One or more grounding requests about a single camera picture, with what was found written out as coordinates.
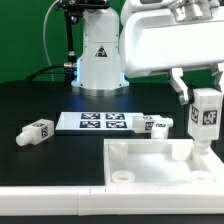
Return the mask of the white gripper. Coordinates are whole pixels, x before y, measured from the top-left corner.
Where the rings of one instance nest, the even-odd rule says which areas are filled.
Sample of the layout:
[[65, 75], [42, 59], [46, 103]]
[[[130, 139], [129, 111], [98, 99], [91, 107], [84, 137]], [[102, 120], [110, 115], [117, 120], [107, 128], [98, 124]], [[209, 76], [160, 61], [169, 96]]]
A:
[[181, 105], [189, 102], [183, 69], [211, 66], [214, 86], [224, 92], [224, 8], [211, 20], [180, 22], [169, 9], [140, 11], [129, 17], [120, 35], [122, 71], [129, 77], [168, 72]]

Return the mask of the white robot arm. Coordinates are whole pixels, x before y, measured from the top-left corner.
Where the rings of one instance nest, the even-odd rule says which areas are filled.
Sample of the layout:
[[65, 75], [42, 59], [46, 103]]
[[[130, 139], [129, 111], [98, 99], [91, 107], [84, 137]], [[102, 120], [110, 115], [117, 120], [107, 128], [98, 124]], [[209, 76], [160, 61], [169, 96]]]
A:
[[120, 14], [84, 13], [83, 54], [74, 86], [91, 95], [123, 87], [129, 78], [168, 74], [183, 104], [181, 77], [209, 68], [224, 94], [224, 6], [219, 0], [126, 0]]

